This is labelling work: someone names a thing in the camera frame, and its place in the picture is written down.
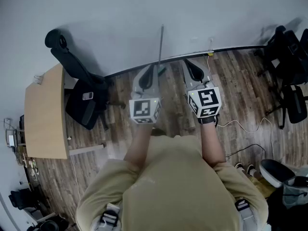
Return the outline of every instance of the laminate floor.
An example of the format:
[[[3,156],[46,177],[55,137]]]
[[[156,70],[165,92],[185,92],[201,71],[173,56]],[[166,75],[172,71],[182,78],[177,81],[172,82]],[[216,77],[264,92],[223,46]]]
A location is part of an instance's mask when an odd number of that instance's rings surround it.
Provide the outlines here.
[[[195,59],[206,66],[206,58],[207,56]],[[219,124],[225,125],[229,121],[238,120],[246,130],[256,130],[265,112],[277,104],[268,91],[268,86],[271,84],[269,73],[257,77],[257,72],[263,68],[261,60],[251,51],[226,51],[215,53],[208,62],[222,99]],[[111,89],[112,99],[119,99],[128,104],[132,81],[137,73],[138,70],[132,70],[113,78],[115,86]],[[163,99],[156,126],[171,137],[196,135],[200,138],[199,124],[184,97],[179,61],[166,64],[166,71],[159,81]],[[308,95],[306,86],[302,86],[302,90]],[[124,110],[110,106],[106,118],[110,128],[108,131],[103,130],[100,119],[94,129],[88,131],[70,116],[65,117],[67,135],[72,137],[69,144],[74,149],[102,143],[105,145],[104,149],[75,155],[68,160],[36,159],[40,175],[38,182],[33,184],[41,184],[44,193],[49,197],[51,211],[66,214],[72,223],[75,222],[74,216],[79,201],[74,167],[82,195],[108,158],[124,157],[136,128],[129,119],[128,105]],[[308,119],[298,124],[291,124],[287,117],[284,130],[280,130],[282,110],[267,118],[272,124],[272,138],[270,138],[271,125],[266,120],[255,133],[245,132],[237,123],[231,123],[224,128],[217,127],[226,155],[256,143],[266,150],[267,158],[274,156],[275,160],[297,167],[308,164]],[[228,161],[232,164],[241,161],[244,164],[253,163],[258,166],[262,158],[265,158],[265,154],[261,148],[252,146],[228,157]]]

